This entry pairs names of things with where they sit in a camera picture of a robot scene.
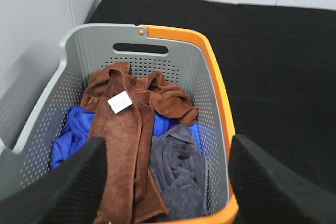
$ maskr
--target black surface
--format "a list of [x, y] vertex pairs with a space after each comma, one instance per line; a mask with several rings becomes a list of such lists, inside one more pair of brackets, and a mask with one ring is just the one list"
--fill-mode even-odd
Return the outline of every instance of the black surface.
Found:
[[204, 34], [224, 78], [236, 133], [336, 193], [336, 12], [198, 0], [103, 0], [90, 22]]
[[244, 135], [233, 137], [229, 174], [248, 223], [336, 223], [336, 195], [298, 176]]
[[92, 223], [106, 174], [105, 140], [92, 138], [58, 168], [0, 201], [0, 223]]

